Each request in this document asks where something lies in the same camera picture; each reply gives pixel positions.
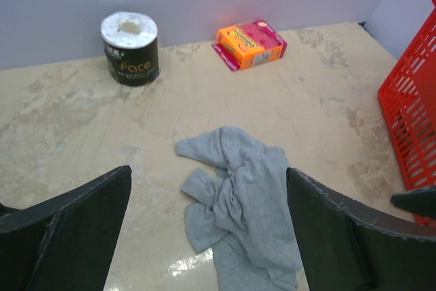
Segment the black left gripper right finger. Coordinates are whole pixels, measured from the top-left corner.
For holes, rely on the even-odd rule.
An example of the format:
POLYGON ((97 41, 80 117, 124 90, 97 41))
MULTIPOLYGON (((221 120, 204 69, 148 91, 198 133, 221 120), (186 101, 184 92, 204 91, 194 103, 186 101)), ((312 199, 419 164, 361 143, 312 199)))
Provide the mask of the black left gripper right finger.
POLYGON ((288 168, 287 203, 310 290, 434 290, 435 229, 288 168))

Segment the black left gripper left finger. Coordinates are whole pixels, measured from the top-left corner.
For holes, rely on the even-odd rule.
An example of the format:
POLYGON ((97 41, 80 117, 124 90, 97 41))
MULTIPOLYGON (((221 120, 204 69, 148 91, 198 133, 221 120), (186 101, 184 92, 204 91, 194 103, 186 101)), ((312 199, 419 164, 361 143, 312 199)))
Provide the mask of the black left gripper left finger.
POLYGON ((1 206, 1 289, 103 290, 130 194, 125 165, 26 209, 1 206))

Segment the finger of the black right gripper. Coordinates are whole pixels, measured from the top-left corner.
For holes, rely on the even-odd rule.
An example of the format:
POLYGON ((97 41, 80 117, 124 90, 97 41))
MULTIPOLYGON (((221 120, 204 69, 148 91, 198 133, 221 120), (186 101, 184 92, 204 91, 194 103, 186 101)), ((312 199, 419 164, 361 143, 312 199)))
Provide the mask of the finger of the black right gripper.
POLYGON ((435 219, 435 186, 394 194, 390 202, 398 209, 435 219))

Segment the grey sleeveless shirt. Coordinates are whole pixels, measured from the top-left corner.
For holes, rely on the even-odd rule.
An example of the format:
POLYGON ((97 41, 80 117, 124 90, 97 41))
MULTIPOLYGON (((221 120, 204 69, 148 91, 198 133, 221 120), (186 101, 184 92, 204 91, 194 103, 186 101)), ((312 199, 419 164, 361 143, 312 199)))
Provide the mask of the grey sleeveless shirt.
POLYGON ((237 127, 176 143, 175 153, 215 169, 195 169, 182 186, 196 252, 213 251, 220 290, 295 290, 302 261, 287 204, 283 150, 237 127))

